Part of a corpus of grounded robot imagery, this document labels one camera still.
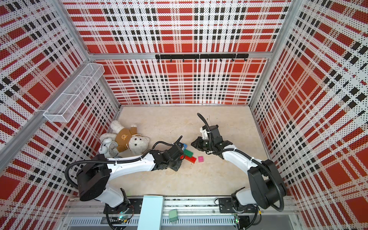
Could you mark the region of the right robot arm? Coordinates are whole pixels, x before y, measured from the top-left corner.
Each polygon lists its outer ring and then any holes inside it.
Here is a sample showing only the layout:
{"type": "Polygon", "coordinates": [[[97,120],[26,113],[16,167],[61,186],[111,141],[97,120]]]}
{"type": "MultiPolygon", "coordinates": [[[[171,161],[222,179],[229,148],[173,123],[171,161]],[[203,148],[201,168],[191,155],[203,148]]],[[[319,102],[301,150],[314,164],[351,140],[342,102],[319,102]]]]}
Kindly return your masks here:
{"type": "Polygon", "coordinates": [[[202,136],[192,142],[191,146],[206,154],[216,155],[247,173],[250,187],[238,189],[231,195],[234,211],[244,212],[254,205],[262,209],[272,207],[282,212],[287,188],[275,163],[270,159],[256,159],[241,151],[232,142],[222,138],[218,125],[210,126],[200,113],[197,116],[204,122],[204,126],[200,130],[202,136]]]}

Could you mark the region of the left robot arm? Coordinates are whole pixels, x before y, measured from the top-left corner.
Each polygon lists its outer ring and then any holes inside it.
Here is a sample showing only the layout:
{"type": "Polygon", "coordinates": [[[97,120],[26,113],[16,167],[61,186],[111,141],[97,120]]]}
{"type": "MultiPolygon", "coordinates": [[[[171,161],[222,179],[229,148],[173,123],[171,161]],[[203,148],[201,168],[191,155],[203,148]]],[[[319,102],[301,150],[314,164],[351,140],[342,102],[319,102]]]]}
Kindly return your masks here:
{"type": "Polygon", "coordinates": [[[179,138],[173,144],[164,144],[167,150],[149,149],[137,157],[106,158],[103,154],[91,160],[69,164],[64,172],[67,182],[78,189],[80,201],[97,200],[115,208],[128,203],[125,191],[111,185],[111,181],[124,175],[172,169],[177,172],[185,158],[185,144],[179,138]]]}

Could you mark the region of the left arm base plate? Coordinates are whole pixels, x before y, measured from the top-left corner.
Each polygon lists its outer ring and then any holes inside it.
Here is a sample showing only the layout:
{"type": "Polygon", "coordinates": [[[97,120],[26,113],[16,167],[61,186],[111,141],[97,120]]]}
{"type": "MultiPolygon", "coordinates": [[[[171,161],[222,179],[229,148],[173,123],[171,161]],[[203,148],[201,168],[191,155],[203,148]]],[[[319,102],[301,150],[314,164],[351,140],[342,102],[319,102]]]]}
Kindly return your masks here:
{"type": "Polygon", "coordinates": [[[107,206],[104,208],[103,213],[106,214],[140,214],[141,207],[143,203],[143,198],[129,198],[128,202],[123,202],[122,204],[111,208],[107,206]]]}

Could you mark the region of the red lego brick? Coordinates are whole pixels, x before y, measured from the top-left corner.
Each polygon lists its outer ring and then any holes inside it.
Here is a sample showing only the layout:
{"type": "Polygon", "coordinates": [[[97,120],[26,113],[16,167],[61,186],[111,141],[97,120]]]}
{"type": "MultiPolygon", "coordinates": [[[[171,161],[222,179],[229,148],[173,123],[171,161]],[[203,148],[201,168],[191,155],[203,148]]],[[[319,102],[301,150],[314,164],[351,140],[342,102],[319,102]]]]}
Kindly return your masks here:
{"type": "Polygon", "coordinates": [[[189,162],[191,162],[191,163],[195,163],[196,162],[196,160],[197,160],[197,158],[195,158],[195,157],[188,157],[188,156],[185,156],[185,159],[187,160],[187,161],[189,161],[189,162]]]}

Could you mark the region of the green lego brick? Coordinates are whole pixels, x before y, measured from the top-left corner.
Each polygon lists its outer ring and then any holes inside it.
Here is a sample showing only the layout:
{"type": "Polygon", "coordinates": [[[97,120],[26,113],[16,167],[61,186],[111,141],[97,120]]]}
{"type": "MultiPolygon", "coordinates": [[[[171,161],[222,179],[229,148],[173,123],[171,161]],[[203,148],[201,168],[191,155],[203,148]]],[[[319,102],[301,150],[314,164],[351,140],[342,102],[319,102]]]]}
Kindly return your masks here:
{"type": "Polygon", "coordinates": [[[193,157],[193,152],[187,150],[187,149],[184,149],[184,154],[186,157],[189,157],[189,158],[192,158],[193,157]]]}

